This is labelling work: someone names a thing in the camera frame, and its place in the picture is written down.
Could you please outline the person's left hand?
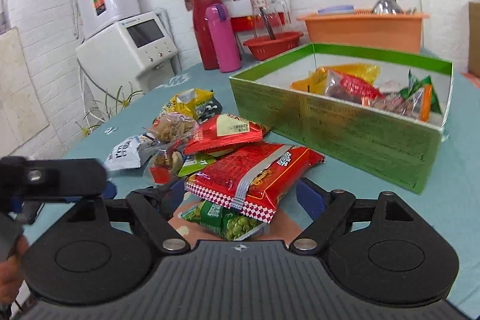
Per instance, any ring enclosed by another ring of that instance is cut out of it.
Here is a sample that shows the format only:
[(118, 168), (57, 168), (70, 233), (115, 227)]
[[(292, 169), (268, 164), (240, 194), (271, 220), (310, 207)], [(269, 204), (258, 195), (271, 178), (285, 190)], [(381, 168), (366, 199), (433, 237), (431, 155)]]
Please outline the person's left hand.
[(24, 236), (20, 237), (16, 244), (16, 250), (1, 263), (0, 266), (0, 297), (1, 303), (10, 305), (16, 299), (20, 287), (24, 282), (24, 276), (21, 271), (21, 258), (29, 248), (29, 243)]

